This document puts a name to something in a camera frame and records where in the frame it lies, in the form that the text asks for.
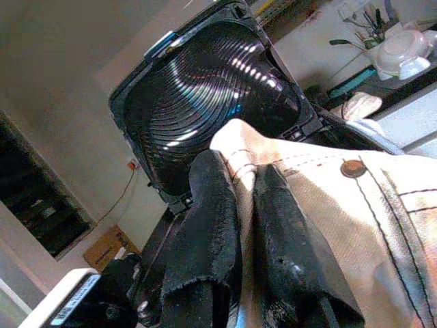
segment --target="white cloth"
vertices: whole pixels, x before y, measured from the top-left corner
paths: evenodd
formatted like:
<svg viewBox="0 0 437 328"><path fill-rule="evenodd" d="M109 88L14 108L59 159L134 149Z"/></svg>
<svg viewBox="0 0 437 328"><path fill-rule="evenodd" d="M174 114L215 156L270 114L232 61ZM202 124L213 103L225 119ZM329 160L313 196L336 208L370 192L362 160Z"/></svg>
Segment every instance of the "white cloth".
<svg viewBox="0 0 437 328"><path fill-rule="evenodd" d="M262 327L253 295L252 190L258 165L274 163L328 241L366 327L435 327L437 161L269 139L231 120L210 148L233 177L241 222L243 288L238 327ZM347 178L344 161L367 171Z"/></svg>

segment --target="white wall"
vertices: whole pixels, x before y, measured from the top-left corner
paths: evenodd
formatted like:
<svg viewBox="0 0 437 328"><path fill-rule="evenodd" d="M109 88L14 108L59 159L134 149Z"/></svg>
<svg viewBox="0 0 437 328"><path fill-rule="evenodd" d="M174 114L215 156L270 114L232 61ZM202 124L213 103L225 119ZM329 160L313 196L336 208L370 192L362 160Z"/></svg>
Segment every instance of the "white wall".
<svg viewBox="0 0 437 328"><path fill-rule="evenodd" d="M347 39L359 43L354 35L353 25L342 22L337 13L335 4L340 1L326 3L301 26L275 44L284 64L304 89L320 84L325 90L329 90L370 65L370 61L361 55L335 75L360 53L351 46L329 44L332 39ZM381 9L382 17L386 20L384 1L370 2ZM435 0L392 0L392 4L403 23L437 16Z"/></svg>
<svg viewBox="0 0 437 328"><path fill-rule="evenodd" d="M92 219L112 206L130 177L132 152L111 119L111 90L164 33L211 3L35 0L2 31L0 110ZM166 209L147 183L137 172L124 201L59 262L2 204L0 238L46 292L70 269L86 267L83 252L115 223L144 246Z"/></svg>

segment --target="button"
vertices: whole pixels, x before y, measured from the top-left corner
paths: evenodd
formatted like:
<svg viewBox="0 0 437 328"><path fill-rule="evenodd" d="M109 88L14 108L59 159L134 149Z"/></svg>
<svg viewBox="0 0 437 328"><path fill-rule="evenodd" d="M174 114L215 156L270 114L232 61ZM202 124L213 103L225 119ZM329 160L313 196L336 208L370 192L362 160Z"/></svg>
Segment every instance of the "button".
<svg viewBox="0 0 437 328"><path fill-rule="evenodd" d="M346 161L341 166L341 173L348 178L358 178L366 172L366 167L362 161Z"/></svg>

